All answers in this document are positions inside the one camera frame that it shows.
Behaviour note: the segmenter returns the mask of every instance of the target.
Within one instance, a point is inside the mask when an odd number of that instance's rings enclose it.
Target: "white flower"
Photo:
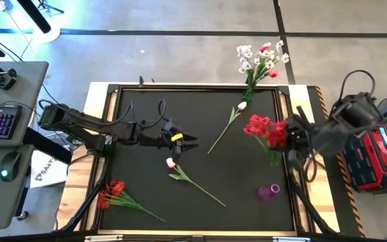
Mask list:
[[[170,168],[174,168],[176,166],[176,163],[174,163],[173,158],[168,158],[167,159],[167,165]]]
[[[245,57],[245,58],[251,58],[252,56],[253,56],[253,52],[246,52],[246,53],[244,53],[243,54],[243,56]]]
[[[253,59],[253,62],[255,63],[255,65],[259,65],[259,64],[261,64],[261,58],[254,58]]]
[[[289,62],[289,55],[288,54],[284,53],[282,55],[282,62],[283,63],[288,63]]]
[[[280,47],[282,47],[283,45],[283,40],[280,40],[279,42],[277,42],[277,44],[275,44],[275,49],[277,50],[277,52],[280,52]]]
[[[243,68],[244,70],[253,69],[252,65],[250,65],[250,63],[248,61],[241,63],[241,68]]]
[[[239,104],[237,107],[239,108],[239,110],[243,110],[245,109],[247,106],[247,102],[242,102],[241,104]]]
[[[270,58],[271,60],[274,59],[274,50],[270,50],[270,51],[269,51],[269,58]]]
[[[268,50],[264,50],[260,55],[263,56],[263,57],[269,57],[269,51]]]
[[[274,67],[274,62],[272,60],[269,60],[265,63],[265,68],[266,69],[271,69]]]
[[[244,57],[246,57],[246,56],[245,56],[246,53],[252,52],[251,48],[252,48],[251,45],[248,45],[248,46],[238,46],[238,47],[236,48],[236,51],[238,52],[239,57],[240,57],[240,55],[243,55]]]

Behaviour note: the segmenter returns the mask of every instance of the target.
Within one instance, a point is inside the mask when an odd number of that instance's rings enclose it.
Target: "white paper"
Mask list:
[[[46,155],[41,151],[34,151],[31,160],[31,188],[40,188],[65,182],[67,180],[68,165]]]

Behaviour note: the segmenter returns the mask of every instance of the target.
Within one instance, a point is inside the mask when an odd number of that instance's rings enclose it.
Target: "black mat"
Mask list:
[[[241,93],[124,91],[119,110],[122,113],[134,100],[136,118],[153,120],[161,98],[168,103],[165,116],[176,118],[185,132],[198,137],[200,146],[182,154],[181,167],[226,207],[191,184],[168,176],[172,171],[165,160],[171,151],[117,145],[109,180],[125,181],[131,196],[167,222],[138,210],[111,206],[103,212],[100,229],[293,231],[284,166],[271,167],[260,144],[243,132],[252,114],[276,119],[272,92],[256,94],[210,155],[206,153],[228,123],[231,107],[240,102]],[[159,128],[151,132],[157,134]],[[273,202],[259,200],[257,187],[272,183],[280,185],[277,198]]]

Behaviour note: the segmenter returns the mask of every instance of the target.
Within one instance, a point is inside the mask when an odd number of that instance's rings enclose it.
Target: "computer mouse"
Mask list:
[[[3,182],[11,182],[16,178],[17,171],[19,170],[20,153],[12,151],[7,153],[0,165],[0,176]]]

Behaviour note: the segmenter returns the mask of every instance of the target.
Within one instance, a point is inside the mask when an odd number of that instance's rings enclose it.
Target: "red flower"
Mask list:
[[[105,185],[105,192],[106,192],[106,194],[109,194],[110,190],[111,190],[111,188],[106,184]]]
[[[98,208],[106,209],[110,207],[107,203],[107,195],[108,193],[105,192],[100,192],[98,194]]]
[[[275,77],[277,77],[279,75],[279,71],[278,70],[269,70],[268,75],[271,78],[275,78]]]
[[[118,182],[118,181],[116,181],[115,179],[113,179],[113,180],[110,182],[110,186],[112,187],[112,186],[116,185],[117,182]]]
[[[125,189],[125,182],[123,181],[115,181],[115,185],[112,188],[112,195],[113,196],[120,196],[122,194],[122,191]]]
[[[266,50],[268,50],[268,49],[269,49],[269,46],[267,46],[267,47],[262,46],[259,50],[260,50],[261,52],[264,52],[264,51],[266,51]]]
[[[273,123],[268,117],[262,118],[258,115],[253,115],[250,118],[250,123],[244,128],[244,131],[250,135],[256,135],[268,140],[268,145],[271,147],[286,146],[286,121]]]

